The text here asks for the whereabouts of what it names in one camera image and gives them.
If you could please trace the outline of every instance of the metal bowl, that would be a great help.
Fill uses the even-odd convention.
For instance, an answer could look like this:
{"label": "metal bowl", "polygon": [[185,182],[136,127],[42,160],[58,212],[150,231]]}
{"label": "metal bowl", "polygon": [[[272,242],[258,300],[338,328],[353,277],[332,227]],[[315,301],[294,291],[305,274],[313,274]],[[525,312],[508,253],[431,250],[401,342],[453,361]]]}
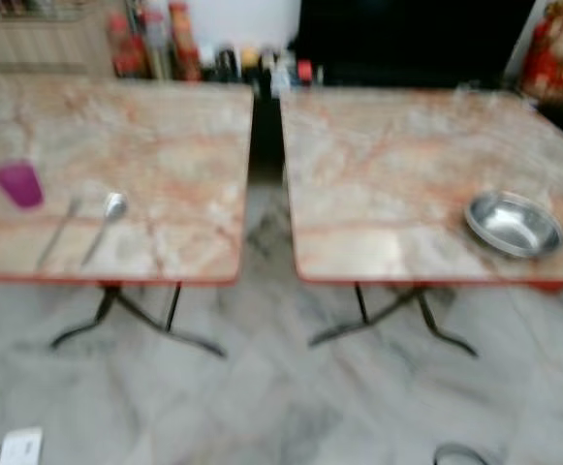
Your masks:
{"label": "metal bowl", "polygon": [[488,192],[466,207],[466,221],[483,241],[508,255],[537,258],[563,245],[558,221],[532,201],[504,192]]}

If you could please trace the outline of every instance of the metal table leg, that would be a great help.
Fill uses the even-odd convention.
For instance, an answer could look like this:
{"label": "metal table leg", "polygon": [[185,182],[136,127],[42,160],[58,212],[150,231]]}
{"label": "metal table leg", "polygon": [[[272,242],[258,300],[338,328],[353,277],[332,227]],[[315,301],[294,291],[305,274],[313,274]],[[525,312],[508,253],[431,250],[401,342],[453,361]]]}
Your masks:
{"label": "metal table leg", "polygon": [[393,303],[380,310],[374,316],[370,317],[365,308],[365,300],[362,295],[362,290],[360,289],[359,284],[355,284],[355,293],[357,295],[357,301],[359,302],[359,310],[361,316],[360,321],[337,325],[316,334],[309,340],[309,347],[315,347],[327,341],[375,326],[382,320],[384,320],[387,316],[391,315],[395,310],[398,310],[403,305],[409,303],[411,300],[417,299],[422,310],[423,320],[425,321],[427,328],[434,337],[457,346],[458,348],[469,354],[471,357],[478,357],[477,351],[470,345],[468,345],[468,343],[460,338],[457,338],[456,336],[443,332],[438,327],[438,325],[436,325],[434,315],[432,314],[429,305],[427,304],[427,300],[425,299],[425,292],[426,288],[412,288],[410,291],[401,294]]}
{"label": "metal table leg", "polygon": [[50,343],[50,347],[52,349],[56,349],[61,343],[63,343],[67,339],[70,339],[76,334],[80,334],[82,332],[85,332],[87,330],[90,330],[98,326],[107,317],[112,305],[115,302],[117,302],[121,304],[121,306],[125,310],[127,310],[129,313],[137,317],[141,322],[145,323],[146,325],[150,326],[152,329],[160,332],[161,334],[164,334],[176,341],[183,342],[191,346],[199,347],[200,349],[215,354],[218,357],[226,357],[227,352],[219,345],[207,341],[202,337],[197,336],[195,334],[191,334],[189,332],[172,330],[173,317],[175,315],[175,308],[177,306],[180,290],[181,290],[180,286],[175,287],[175,292],[173,293],[172,306],[170,308],[169,316],[165,324],[162,325],[160,323],[155,322],[152,318],[150,318],[147,314],[145,314],[135,302],[133,302],[130,298],[128,298],[126,295],[124,295],[124,293],[121,292],[121,289],[119,287],[116,286],[105,287],[104,288],[105,294],[100,303],[100,306],[98,307],[98,312],[96,313],[94,320],[88,324],[81,325],[73,329],[69,329],[68,331],[59,335]]}

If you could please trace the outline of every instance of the plastic cup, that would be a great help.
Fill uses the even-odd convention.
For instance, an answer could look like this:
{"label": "plastic cup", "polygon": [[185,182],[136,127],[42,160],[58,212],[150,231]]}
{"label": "plastic cup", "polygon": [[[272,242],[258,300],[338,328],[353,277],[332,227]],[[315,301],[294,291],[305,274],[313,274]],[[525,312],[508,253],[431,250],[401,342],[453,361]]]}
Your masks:
{"label": "plastic cup", "polygon": [[33,166],[26,161],[8,162],[0,166],[0,187],[20,208],[42,203],[44,197]]}

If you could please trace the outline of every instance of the spoon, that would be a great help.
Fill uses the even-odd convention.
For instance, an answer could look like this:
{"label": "spoon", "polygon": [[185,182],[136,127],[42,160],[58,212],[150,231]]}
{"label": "spoon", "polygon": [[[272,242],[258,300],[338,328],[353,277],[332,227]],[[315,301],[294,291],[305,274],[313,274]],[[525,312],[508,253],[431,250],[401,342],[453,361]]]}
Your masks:
{"label": "spoon", "polygon": [[96,237],[94,237],[94,241],[89,246],[89,249],[85,254],[85,258],[81,262],[81,266],[87,264],[87,262],[89,262],[89,260],[94,255],[94,252],[96,252],[96,249],[98,248],[98,244],[100,244],[100,241],[105,236],[105,232],[107,231],[107,226],[117,222],[117,220],[122,218],[126,214],[127,209],[128,209],[128,202],[126,201],[125,196],[121,194],[116,194],[114,192],[111,192],[107,196],[107,200],[105,201],[105,212],[103,214],[103,224],[100,227],[98,233],[96,234]]}
{"label": "spoon", "polygon": [[38,261],[36,262],[36,269],[40,269],[42,265],[45,263],[46,259],[48,258],[48,254],[50,254],[52,248],[57,243],[57,240],[59,240],[59,237],[61,236],[61,233],[64,231],[66,224],[75,216],[77,216],[78,209],[80,208],[80,204],[81,204],[81,200],[79,197],[72,197],[70,199],[70,203],[68,204],[68,211],[61,218],[61,221],[59,222],[57,229],[52,234],[50,241],[45,246],[45,250],[42,251],[42,254],[38,258]]}

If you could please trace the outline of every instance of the table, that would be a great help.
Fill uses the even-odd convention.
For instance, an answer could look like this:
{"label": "table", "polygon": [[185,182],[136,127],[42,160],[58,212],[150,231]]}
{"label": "table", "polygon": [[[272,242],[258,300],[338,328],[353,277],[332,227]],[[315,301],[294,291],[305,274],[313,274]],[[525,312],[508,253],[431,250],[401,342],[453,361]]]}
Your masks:
{"label": "table", "polygon": [[[172,319],[182,284],[231,284],[238,274],[252,106],[242,86],[0,75],[0,163],[31,160],[45,193],[44,204],[20,210],[0,190],[0,281],[105,290],[95,319],[53,347],[118,302],[174,339],[225,353],[172,331]],[[111,192],[127,197],[128,212],[82,264]],[[74,196],[77,216],[38,266]],[[144,314],[123,283],[177,283],[168,320]]]}
{"label": "table", "polygon": [[[312,346],[371,327],[417,299],[435,336],[477,351],[435,322],[432,286],[563,283],[563,249],[508,259],[463,221],[482,191],[545,206],[563,225],[563,134],[506,93],[316,89],[282,98],[295,261],[312,283],[355,283],[361,320]],[[360,283],[410,285],[374,316]]]}

